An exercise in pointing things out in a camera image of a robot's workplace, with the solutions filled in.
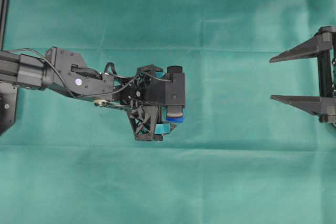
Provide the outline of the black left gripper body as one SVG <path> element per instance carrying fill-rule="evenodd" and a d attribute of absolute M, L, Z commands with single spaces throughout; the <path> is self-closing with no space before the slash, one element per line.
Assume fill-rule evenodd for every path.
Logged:
<path fill-rule="evenodd" d="M 118 86 L 113 88 L 113 101 L 117 108 L 126 110 L 134 138 L 137 141 L 162 141 L 176 124 L 166 121 L 166 108 L 145 101 L 145 88 L 150 78 L 158 79 L 167 72 L 155 65 L 139 67 L 133 77 L 112 72 Z"/>

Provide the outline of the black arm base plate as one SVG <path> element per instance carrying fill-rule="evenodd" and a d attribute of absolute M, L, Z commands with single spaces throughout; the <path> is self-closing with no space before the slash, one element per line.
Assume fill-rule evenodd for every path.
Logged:
<path fill-rule="evenodd" d="M 16 87 L 1 83 L 1 135 L 15 124 L 17 94 Z"/>

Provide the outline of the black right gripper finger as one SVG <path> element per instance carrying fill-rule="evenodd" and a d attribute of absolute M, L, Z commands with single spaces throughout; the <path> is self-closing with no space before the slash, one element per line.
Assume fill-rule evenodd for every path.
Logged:
<path fill-rule="evenodd" d="M 298 59 L 310 59 L 317 57 L 319 52 L 319 38 L 314 36 L 313 38 L 295 46 L 290 50 L 286 50 L 279 55 L 272 57 L 269 63 L 276 63 L 281 61 L 290 61 Z"/>
<path fill-rule="evenodd" d="M 271 95 L 271 99 L 303 110 L 311 115 L 321 114 L 320 97 L 313 96 L 290 96 L 290 95 Z"/>

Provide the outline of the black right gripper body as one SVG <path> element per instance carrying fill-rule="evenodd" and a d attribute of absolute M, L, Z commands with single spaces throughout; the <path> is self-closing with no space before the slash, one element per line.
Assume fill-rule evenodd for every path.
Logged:
<path fill-rule="evenodd" d="M 335 126 L 335 26 L 321 27 L 316 35 L 320 40 L 317 56 L 320 92 L 319 121 Z"/>

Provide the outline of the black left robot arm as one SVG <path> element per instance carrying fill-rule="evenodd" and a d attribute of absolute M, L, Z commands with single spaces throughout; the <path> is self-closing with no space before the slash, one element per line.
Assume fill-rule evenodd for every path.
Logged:
<path fill-rule="evenodd" d="M 15 123 L 18 90 L 52 90 L 65 97 L 127 113 L 137 141 L 161 141 L 184 121 L 185 75 L 181 66 L 139 67 L 122 76 L 112 62 L 102 72 L 73 51 L 51 47 L 1 52 L 1 132 Z"/>

